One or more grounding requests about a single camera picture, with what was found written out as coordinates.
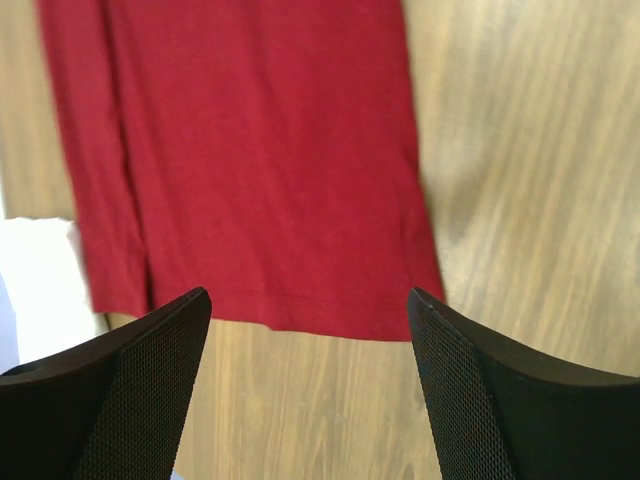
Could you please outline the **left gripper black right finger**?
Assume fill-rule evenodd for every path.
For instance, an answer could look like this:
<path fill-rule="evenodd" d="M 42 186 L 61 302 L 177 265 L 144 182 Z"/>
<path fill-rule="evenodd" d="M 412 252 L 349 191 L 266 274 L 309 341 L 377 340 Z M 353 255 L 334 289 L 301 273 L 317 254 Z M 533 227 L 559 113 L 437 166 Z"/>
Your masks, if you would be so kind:
<path fill-rule="evenodd" d="M 535 350 L 420 288 L 408 318 L 443 478 L 638 478 L 638 378 Z"/>

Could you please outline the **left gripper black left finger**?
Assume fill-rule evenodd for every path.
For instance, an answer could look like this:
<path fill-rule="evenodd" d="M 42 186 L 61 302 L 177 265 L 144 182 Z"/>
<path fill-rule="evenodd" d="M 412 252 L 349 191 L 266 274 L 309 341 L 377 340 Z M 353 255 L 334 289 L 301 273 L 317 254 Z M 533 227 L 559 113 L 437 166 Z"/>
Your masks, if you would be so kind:
<path fill-rule="evenodd" d="M 3 373 L 2 478 L 170 478 L 211 313 L 197 287 Z"/>

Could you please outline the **dark red t shirt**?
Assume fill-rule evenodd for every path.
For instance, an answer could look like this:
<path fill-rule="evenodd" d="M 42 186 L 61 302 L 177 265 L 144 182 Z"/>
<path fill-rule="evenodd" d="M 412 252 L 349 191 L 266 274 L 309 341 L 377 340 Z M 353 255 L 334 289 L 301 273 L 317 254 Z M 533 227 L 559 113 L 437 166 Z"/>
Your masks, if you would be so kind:
<path fill-rule="evenodd" d="M 398 1 L 41 1 L 92 303 L 409 339 L 443 285 Z"/>

